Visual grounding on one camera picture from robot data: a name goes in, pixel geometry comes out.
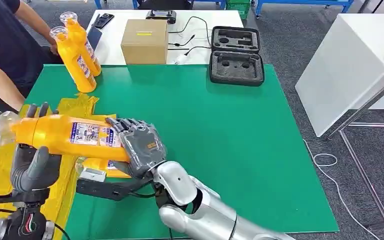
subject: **clear bottle cap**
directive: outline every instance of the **clear bottle cap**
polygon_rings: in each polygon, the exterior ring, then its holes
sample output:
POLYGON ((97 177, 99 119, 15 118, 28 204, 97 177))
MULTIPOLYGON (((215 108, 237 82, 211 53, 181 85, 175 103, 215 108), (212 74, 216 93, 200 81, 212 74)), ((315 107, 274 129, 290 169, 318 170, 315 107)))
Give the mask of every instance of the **clear bottle cap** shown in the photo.
POLYGON ((67 25, 73 25, 77 23, 77 14, 72 11, 66 11, 61 16, 59 16, 59 20, 61 20, 62 23, 67 25))
POLYGON ((83 172, 83 169, 85 167, 83 166, 83 163, 88 159, 85 156, 79 156, 77 160, 75 161, 75 171, 80 175, 83 172))
POLYGON ((69 31, 64 26, 56 26, 50 30, 49 35, 57 41, 64 41, 69 37, 69 31))
POLYGON ((16 140, 16 134, 11 128, 20 121, 21 118, 12 111, 6 111, 0 115, 0 146, 16 140))

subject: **white table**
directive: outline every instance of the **white table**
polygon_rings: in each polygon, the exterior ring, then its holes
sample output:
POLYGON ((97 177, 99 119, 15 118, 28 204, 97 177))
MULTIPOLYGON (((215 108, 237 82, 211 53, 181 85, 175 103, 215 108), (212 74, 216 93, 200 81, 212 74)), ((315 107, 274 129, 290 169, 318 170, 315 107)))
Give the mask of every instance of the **white table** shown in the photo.
MULTIPOLYGON (((339 14, 295 85, 314 132, 384 87, 384 14, 339 14)), ((370 109, 384 109, 384 96, 370 109)))
MULTIPOLYGON (((102 30, 102 36, 95 49, 95 55, 102 65, 126 65, 121 42, 128 19, 145 19, 148 10, 96 10, 87 27, 89 32, 98 14, 113 14, 115 17, 102 30)), ((236 10, 176 10, 177 17, 175 24, 168 25, 169 32, 181 31, 190 17, 195 16, 204 19, 208 24, 208 35, 211 41, 212 29, 215 26, 228 26, 243 28, 241 18, 236 10)), ((169 45, 173 48, 193 48, 195 46, 208 47, 206 25, 203 21, 193 18, 182 33, 169 33, 169 43, 186 43, 192 35, 195 38, 183 47, 169 45)), ((174 60, 185 54, 187 50, 169 50, 167 53, 167 64, 173 64, 174 60)), ((188 54, 183 64, 209 64, 210 49, 195 48, 188 54)))

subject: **man's arm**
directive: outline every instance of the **man's arm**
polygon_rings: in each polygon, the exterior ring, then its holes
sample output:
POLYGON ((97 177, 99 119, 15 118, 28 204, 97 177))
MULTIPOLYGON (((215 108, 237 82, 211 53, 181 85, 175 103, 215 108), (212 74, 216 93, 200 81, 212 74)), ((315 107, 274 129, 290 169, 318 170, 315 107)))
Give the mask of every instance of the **man's arm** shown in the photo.
POLYGON ((49 32, 51 31, 50 27, 29 5, 25 2, 20 2, 15 15, 42 35, 51 44, 52 50, 56 49, 57 43, 55 42, 55 39, 49 35, 49 32))
POLYGON ((13 109, 19 111, 26 100, 13 81, 0 69, 0 99, 13 109))

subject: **cardboard box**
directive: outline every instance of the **cardboard box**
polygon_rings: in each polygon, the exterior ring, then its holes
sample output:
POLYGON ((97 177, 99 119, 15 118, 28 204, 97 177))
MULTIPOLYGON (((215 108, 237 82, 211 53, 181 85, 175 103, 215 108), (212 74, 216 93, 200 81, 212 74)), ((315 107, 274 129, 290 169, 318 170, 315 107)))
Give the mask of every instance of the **cardboard box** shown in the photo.
POLYGON ((121 41, 126 64, 166 64, 167 20, 129 19, 121 41))

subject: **yellow bottle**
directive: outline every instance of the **yellow bottle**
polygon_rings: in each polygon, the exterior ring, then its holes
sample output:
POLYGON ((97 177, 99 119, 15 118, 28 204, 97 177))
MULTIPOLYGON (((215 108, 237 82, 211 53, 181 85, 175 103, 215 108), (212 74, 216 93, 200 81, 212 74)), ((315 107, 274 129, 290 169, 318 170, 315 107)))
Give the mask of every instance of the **yellow bottle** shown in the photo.
POLYGON ((129 161, 117 134, 106 122, 61 114, 20 118, 11 111, 2 113, 0 145, 10 142, 45 146, 50 154, 129 161))
POLYGON ((93 47, 89 43, 86 30, 77 21, 77 14, 72 11, 66 11, 59 16, 59 19, 68 29, 68 38, 79 47, 80 54, 93 76, 96 77, 101 74, 101 65, 95 56, 93 47))
POLYGON ((67 67, 77 89, 82 93, 90 93, 95 90, 97 82, 80 55, 79 48, 68 38, 67 28, 56 26, 50 30, 49 34, 55 39, 59 56, 67 67))

